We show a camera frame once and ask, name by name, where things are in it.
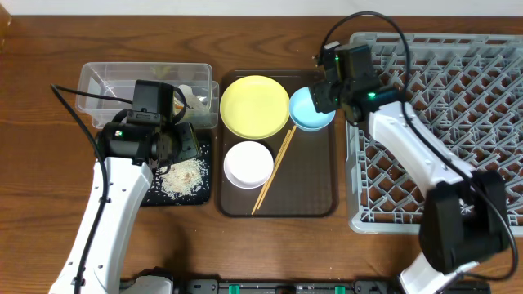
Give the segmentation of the light blue bowl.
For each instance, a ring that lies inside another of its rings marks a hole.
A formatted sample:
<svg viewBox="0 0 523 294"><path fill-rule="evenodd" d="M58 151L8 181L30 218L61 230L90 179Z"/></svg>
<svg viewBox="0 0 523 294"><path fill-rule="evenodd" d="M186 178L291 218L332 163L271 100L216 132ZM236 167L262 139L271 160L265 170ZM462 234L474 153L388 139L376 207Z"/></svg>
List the light blue bowl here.
<svg viewBox="0 0 523 294"><path fill-rule="evenodd" d="M328 126L335 117L335 111L318 113L311 99L308 87L295 91L289 101L290 118L303 131L318 131Z"/></svg>

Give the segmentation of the white bowl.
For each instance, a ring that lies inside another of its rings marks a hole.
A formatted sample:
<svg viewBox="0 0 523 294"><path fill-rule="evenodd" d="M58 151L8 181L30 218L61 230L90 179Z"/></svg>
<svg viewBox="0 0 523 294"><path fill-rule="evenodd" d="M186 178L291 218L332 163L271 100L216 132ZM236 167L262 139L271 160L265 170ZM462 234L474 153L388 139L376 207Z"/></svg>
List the white bowl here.
<svg viewBox="0 0 523 294"><path fill-rule="evenodd" d="M267 147L256 141L243 141L227 151L223 171L234 186L255 189L269 180L274 165Z"/></svg>

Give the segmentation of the yellow green snack wrapper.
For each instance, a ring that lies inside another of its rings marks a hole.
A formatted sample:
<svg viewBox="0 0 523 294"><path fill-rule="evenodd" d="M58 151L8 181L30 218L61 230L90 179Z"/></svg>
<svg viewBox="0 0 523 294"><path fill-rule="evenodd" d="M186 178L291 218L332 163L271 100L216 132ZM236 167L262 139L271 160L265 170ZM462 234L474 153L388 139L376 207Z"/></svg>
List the yellow green snack wrapper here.
<svg viewBox="0 0 523 294"><path fill-rule="evenodd" d="M174 111L175 112L179 112L183 109L183 106L182 105L179 105L177 103L174 104Z"/></svg>

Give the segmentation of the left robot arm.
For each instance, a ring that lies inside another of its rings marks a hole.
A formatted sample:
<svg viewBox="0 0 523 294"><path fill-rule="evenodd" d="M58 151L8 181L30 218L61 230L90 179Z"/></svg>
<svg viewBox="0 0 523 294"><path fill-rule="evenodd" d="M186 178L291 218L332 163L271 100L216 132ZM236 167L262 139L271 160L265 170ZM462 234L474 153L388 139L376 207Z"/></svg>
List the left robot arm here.
<svg viewBox="0 0 523 294"><path fill-rule="evenodd" d="M52 293L119 293L123 260L154 169L199 155L188 122L166 127L108 122L98 135L91 194Z"/></svg>

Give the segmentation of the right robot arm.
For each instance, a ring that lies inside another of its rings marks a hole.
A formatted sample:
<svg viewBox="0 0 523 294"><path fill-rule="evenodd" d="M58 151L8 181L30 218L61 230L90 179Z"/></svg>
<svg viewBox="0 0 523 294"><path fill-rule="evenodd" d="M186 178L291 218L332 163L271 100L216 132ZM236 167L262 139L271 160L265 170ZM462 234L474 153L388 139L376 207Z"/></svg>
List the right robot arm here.
<svg viewBox="0 0 523 294"><path fill-rule="evenodd" d="M399 276L404 293L441 293L516 241L507 223L505 184L496 171L477 171L450 152L418 119L404 94L379 80L317 82L309 87L319 113L342 109L348 122L365 125L421 191L421 253Z"/></svg>

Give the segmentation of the grey dishwasher rack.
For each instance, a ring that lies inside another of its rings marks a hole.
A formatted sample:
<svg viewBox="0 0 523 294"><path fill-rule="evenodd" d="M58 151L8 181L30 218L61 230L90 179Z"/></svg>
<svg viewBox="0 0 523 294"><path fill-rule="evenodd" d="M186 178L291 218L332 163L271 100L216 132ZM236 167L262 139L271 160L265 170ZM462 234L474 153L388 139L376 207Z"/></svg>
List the grey dishwasher rack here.
<svg viewBox="0 0 523 294"><path fill-rule="evenodd" d="M381 81L406 86L419 119L445 146L506 182L512 232L522 234L522 38L519 35L355 33ZM346 130L349 226L416 234L423 199L402 166L363 131Z"/></svg>

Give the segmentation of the pile of rice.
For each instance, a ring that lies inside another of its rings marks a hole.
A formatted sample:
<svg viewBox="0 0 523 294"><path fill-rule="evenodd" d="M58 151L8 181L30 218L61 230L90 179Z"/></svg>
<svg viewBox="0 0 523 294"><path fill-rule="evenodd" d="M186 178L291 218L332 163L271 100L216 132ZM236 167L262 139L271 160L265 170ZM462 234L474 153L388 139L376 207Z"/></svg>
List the pile of rice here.
<svg viewBox="0 0 523 294"><path fill-rule="evenodd" d="M161 168L152 189L174 203L195 203L210 188L208 165L202 159L191 159Z"/></svg>

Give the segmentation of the black tray bin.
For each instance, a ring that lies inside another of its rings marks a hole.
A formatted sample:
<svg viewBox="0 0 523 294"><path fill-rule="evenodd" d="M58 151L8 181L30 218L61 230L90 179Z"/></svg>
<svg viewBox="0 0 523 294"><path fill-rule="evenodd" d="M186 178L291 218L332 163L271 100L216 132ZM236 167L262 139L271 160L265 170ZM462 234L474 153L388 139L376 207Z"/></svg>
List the black tray bin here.
<svg viewBox="0 0 523 294"><path fill-rule="evenodd" d="M202 205L210 199L212 136L196 132L201 154L182 163L160 168L142 200L142 207Z"/></svg>

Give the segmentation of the crumpled white napkin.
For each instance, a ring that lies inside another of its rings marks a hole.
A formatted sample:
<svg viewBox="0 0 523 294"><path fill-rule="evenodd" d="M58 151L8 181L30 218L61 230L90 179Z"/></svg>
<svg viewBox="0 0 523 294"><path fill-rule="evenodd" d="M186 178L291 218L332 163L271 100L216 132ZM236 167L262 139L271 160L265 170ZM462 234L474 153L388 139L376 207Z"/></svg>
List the crumpled white napkin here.
<svg viewBox="0 0 523 294"><path fill-rule="evenodd" d="M193 93L190 86L181 84L178 87L186 98L187 110L186 114L207 114L208 107Z"/></svg>

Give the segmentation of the yellow plate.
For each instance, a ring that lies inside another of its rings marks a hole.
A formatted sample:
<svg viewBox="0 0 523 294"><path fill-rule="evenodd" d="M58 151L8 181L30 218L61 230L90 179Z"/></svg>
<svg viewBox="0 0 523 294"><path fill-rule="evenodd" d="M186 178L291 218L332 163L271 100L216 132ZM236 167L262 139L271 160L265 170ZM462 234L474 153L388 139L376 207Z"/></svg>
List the yellow plate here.
<svg viewBox="0 0 523 294"><path fill-rule="evenodd" d="M273 78L242 77L232 82L221 96L221 120L239 137L265 139L286 125L289 102L287 91Z"/></svg>

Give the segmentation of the clear plastic bin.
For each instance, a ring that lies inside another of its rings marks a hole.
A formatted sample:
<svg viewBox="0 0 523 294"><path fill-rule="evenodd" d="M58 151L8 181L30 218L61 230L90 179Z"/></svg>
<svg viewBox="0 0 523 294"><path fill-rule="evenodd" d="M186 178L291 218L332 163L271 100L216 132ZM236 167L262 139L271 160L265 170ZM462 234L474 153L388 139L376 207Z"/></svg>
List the clear plastic bin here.
<svg viewBox="0 0 523 294"><path fill-rule="evenodd" d="M136 80L190 86L208 107L207 114L185 114L183 120L196 129L212 129L218 123L219 84L205 63L90 62L81 71L78 90L95 95L132 100Z"/></svg>

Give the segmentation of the dark brown serving tray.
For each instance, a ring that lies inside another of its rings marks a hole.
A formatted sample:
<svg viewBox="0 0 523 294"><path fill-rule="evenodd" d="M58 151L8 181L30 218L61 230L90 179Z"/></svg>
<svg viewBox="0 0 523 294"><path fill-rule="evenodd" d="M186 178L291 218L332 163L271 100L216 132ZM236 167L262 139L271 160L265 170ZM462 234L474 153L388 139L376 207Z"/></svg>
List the dark brown serving tray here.
<svg viewBox="0 0 523 294"><path fill-rule="evenodd" d="M222 94L232 82L250 75L273 78L284 87L289 96L323 77L323 74L314 70L237 69L227 73L221 80ZM290 118L281 131L259 142L275 156L287 131L293 126ZM234 135L222 121L218 134L221 175L216 204L223 215L237 218L323 217L335 211L338 192L333 122L315 132L296 129L261 207L253 215L251 213L262 188L241 189L230 183L223 171L227 151L246 139Z"/></svg>

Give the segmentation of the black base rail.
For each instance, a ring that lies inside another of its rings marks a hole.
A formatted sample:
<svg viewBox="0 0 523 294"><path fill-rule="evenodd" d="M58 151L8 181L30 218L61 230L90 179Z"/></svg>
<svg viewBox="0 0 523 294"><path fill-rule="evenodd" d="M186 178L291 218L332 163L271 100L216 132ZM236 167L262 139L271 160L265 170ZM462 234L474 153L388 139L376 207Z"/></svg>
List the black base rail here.
<svg viewBox="0 0 523 294"><path fill-rule="evenodd" d="M119 283L121 293L172 294L401 294L399 282L363 279L323 283L314 281L222 280L218 277L184 280L166 269L145 269Z"/></svg>

